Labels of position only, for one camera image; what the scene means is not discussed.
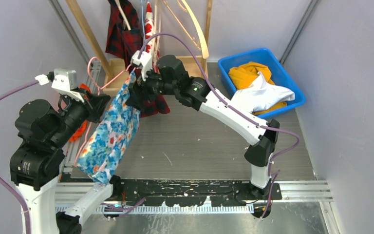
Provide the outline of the yellow skirt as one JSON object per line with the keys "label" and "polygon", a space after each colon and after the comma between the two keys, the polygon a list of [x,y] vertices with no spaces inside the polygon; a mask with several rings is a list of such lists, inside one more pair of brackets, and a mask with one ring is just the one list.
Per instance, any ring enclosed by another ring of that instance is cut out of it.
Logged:
{"label": "yellow skirt", "polygon": [[272,80],[272,72],[270,71],[268,66],[260,64],[260,63],[256,63],[256,62],[248,62],[238,67],[233,67],[229,70],[228,75],[238,91],[240,89],[249,87],[249,85],[258,76],[258,72],[263,73],[268,83],[277,85]]}

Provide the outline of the blue floral garment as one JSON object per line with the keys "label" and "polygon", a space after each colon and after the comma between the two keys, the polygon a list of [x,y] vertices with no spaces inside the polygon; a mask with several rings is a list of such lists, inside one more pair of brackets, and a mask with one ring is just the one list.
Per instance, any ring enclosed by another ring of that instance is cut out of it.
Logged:
{"label": "blue floral garment", "polygon": [[77,158],[76,166],[95,183],[109,183],[137,133],[141,112],[126,104],[135,81],[132,71]]}

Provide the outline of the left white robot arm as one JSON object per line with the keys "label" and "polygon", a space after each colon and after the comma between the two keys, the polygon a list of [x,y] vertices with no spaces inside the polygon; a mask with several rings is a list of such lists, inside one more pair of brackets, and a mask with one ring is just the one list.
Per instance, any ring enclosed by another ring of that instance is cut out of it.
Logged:
{"label": "left white robot arm", "polygon": [[62,149],[85,121],[100,121],[110,100],[85,89],[78,93],[83,101],[62,95],[67,107],[59,111],[44,99],[28,102],[15,121],[22,144],[10,159],[10,176],[27,204],[25,222],[34,234],[79,234],[104,200],[117,201],[123,193],[120,177],[113,176],[106,186],[95,184],[66,211],[55,210],[59,167],[65,157]]}

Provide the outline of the pink wire hanger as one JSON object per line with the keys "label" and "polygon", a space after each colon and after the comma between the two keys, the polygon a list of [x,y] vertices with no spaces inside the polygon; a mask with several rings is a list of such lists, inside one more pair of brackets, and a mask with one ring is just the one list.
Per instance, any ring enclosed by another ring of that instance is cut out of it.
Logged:
{"label": "pink wire hanger", "polygon": [[[128,65],[128,66],[124,66],[125,69],[123,69],[121,72],[119,72],[115,77],[113,77],[107,84],[105,84],[104,86],[99,86],[97,81],[93,78],[93,76],[91,75],[91,64],[94,60],[98,60],[98,61],[101,61],[98,57],[94,56],[92,58],[90,58],[89,62],[88,62],[88,65],[87,65],[87,75],[88,77],[91,79],[93,85],[97,88],[97,93],[100,94],[101,90],[105,89],[106,87],[108,87],[113,81],[115,81],[120,75],[122,75],[124,72],[128,72],[131,65]],[[79,158],[79,155],[80,153],[82,152],[85,144],[87,143],[88,141],[88,134],[89,134],[89,131],[90,131],[90,128],[92,126],[92,123],[89,122],[87,124],[87,128],[86,128],[86,132],[85,132],[85,135],[84,135],[84,141],[83,143],[81,144],[77,154],[76,154],[76,157],[75,157],[75,160],[74,160],[74,166],[77,166],[77,160]]]}

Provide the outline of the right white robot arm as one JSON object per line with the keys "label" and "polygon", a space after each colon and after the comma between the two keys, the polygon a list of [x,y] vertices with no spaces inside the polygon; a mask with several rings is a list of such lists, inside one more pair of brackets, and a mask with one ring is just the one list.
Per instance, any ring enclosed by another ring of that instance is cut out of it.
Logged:
{"label": "right white robot arm", "polygon": [[273,183],[269,162],[278,139],[278,133],[269,127],[278,128],[278,121],[268,122],[232,107],[230,100],[212,84],[203,78],[191,77],[182,61],[174,55],[158,60],[158,72],[153,70],[152,56],[146,52],[136,51],[131,64],[140,69],[141,75],[129,85],[127,105],[146,111],[147,101],[169,95],[182,105],[221,121],[248,142],[244,157],[251,165],[249,189],[256,200],[267,198]]}

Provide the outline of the beige plastic hanger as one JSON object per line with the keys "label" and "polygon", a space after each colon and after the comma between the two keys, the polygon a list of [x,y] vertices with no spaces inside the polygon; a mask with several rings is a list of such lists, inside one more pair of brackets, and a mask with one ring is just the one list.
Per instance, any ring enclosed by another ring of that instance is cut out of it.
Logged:
{"label": "beige plastic hanger", "polygon": [[197,36],[198,36],[198,39],[199,39],[199,43],[200,43],[200,46],[198,46],[196,43],[196,47],[199,48],[199,50],[201,51],[201,54],[202,54],[202,58],[203,59],[207,59],[209,57],[209,50],[208,50],[208,45],[207,45],[207,41],[205,39],[205,35],[203,33],[203,30],[194,14],[194,12],[191,10],[190,6],[188,5],[188,3],[185,1],[185,0],[181,0],[181,1],[177,1],[177,3],[179,4],[180,8],[183,9],[185,12],[187,12],[190,17],[191,17],[191,20],[194,24],[194,27],[196,29],[196,32],[197,32]]}
{"label": "beige plastic hanger", "polygon": [[[162,22],[162,17],[161,17],[161,0],[155,0],[154,1],[154,9],[153,9],[153,20],[154,20],[154,34],[160,33],[161,32],[161,22]],[[159,37],[156,37],[153,40],[153,62],[156,62],[159,59],[159,48],[160,48],[160,42],[159,42]]]}

